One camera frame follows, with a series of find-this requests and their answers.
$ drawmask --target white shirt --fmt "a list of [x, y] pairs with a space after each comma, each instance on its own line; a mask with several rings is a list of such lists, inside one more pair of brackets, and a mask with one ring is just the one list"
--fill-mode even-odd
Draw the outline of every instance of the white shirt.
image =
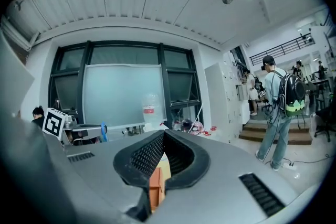
[[[282, 76], [286, 75], [286, 72], [281, 68], [275, 68]], [[286, 117], [283, 114], [279, 107], [275, 105], [275, 102], [278, 100], [279, 88], [280, 88], [281, 79], [274, 73], [270, 72], [265, 77], [265, 91], [267, 99], [270, 105], [273, 105], [273, 109], [268, 113], [267, 120], [270, 124], [279, 126], [286, 121], [290, 121], [291, 117]]]
[[248, 74], [247, 75], [247, 80], [246, 80], [246, 86], [247, 86], [247, 90], [253, 88], [255, 85], [255, 80], [254, 80], [254, 76], [252, 74]]

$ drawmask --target backpack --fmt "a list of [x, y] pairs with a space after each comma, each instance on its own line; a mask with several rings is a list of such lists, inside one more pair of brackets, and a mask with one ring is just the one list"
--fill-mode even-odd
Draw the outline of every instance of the backpack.
[[258, 77], [255, 77], [253, 74], [251, 74], [254, 77], [254, 82], [255, 82], [255, 88], [260, 91], [260, 84], [259, 84], [259, 79]]
[[304, 83], [293, 74], [282, 76], [278, 71], [272, 70], [280, 79], [279, 95], [276, 104], [285, 116], [291, 117], [302, 113], [305, 107], [306, 90]]

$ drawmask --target wooden stair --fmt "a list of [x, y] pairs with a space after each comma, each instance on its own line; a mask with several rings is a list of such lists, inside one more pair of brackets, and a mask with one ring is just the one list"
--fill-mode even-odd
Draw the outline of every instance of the wooden stair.
[[[255, 142], [262, 142], [266, 133], [266, 129], [267, 124], [247, 123], [243, 127], [243, 131], [240, 133], [239, 138]], [[302, 128], [299, 129], [297, 124], [291, 124], [288, 135], [288, 145], [311, 145], [312, 138], [309, 134], [309, 128], [307, 128], [307, 125], [306, 128], [303, 128], [302, 126]], [[277, 136], [273, 143], [278, 143]]]

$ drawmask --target cap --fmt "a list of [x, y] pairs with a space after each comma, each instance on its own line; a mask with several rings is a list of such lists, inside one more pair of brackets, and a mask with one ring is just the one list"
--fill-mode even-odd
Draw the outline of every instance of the cap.
[[271, 55], [267, 55], [267, 56], [265, 56], [263, 59], [262, 59], [263, 61], [263, 64], [273, 64], [274, 65], [274, 58], [271, 56]]

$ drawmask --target orange object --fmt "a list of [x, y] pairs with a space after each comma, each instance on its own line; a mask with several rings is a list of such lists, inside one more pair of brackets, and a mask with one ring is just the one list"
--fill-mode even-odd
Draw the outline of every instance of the orange object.
[[149, 196], [153, 211], [155, 211], [162, 202], [163, 191], [162, 170], [161, 168], [156, 168], [149, 180]]

